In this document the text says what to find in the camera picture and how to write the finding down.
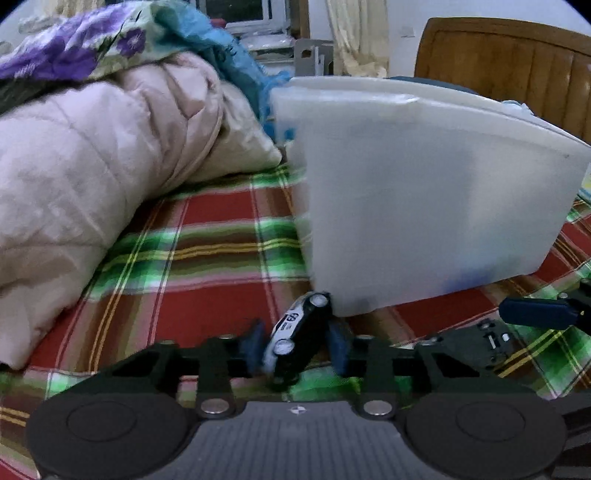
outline bed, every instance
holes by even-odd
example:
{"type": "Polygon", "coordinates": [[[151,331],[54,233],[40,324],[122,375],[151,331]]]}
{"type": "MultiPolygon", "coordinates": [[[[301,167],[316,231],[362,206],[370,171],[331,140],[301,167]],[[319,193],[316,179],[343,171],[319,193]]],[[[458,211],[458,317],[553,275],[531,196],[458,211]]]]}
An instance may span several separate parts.
{"type": "MultiPolygon", "coordinates": [[[[0,478],[33,479],[25,445],[30,413],[45,399],[148,344],[192,346],[209,336],[240,334],[260,318],[270,328],[310,288],[291,216],[285,164],[253,175],[182,187],[143,204],[98,268],[78,304],[20,372],[0,372],[0,478]]],[[[352,318],[356,333],[404,345],[431,332],[495,317],[507,295],[552,298],[591,275],[591,205],[577,199],[538,272],[352,318]]],[[[555,398],[591,385],[591,341],[565,332],[519,327],[519,350],[502,377],[555,398]]],[[[190,405],[195,378],[178,400],[190,405]]],[[[332,400],[357,389],[319,358],[286,394],[261,379],[234,379],[241,398],[332,400]]]]}

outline plastic container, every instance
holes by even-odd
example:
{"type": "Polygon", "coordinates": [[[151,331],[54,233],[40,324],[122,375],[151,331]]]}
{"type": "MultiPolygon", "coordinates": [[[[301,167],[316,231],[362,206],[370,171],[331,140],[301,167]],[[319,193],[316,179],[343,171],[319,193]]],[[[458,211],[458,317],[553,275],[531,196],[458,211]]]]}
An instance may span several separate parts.
{"type": "Polygon", "coordinates": [[[350,316],[536,271],[591,161],[525,109],[400,80],[271,92],[314,288],[350,316]]]}

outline white wall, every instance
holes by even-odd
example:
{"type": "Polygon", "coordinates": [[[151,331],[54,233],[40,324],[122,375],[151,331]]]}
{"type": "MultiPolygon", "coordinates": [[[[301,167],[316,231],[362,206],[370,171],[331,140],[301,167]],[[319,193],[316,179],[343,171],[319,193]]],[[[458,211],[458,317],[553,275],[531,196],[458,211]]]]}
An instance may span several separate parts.
{"type": "Polygon", "coordinates": [[[330,29],[329,11],[326,8],[326,0],[308,0],[310,17],[310,38],[315,40],[332,40],[330,29]]]}
{"type": "Polygon", "coordinates": [[[14,47],[20,44],[26,35],[18,32],[18,23],[23,18],[38,15],[41,11],[39,0],[27,0],[21,3],[8,17],[0,24],[0,41],[10,42],[14,47]]]}
{"type": "MultiPolygon", "coordinates": [[[[414,74],[418,44],[431,17],[494,17],[553,25],[591,36],[591,25],[565,0],[387,0],[390,75],[414,74]]],[[[309,0],[310,34],[331,40],[326,0],[309,0]]]]}

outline metal screw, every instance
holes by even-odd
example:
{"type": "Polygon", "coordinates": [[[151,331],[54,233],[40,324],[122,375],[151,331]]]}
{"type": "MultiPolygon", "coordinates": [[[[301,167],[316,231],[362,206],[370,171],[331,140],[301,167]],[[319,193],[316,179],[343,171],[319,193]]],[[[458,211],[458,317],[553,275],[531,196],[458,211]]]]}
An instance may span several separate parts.
{"type": "Polygon", "coordinates": [[[392,411],[392,405],[384,400],[370,400],[363,405],[363,409],[374,417],[383,417],[392,411]]]}
{"type": "Polygon", "coordinates": [[[230,409],[230,404],[223,398],[209,398],[201,402],[201,409],[210,415],[220,415],[230,409]]]}

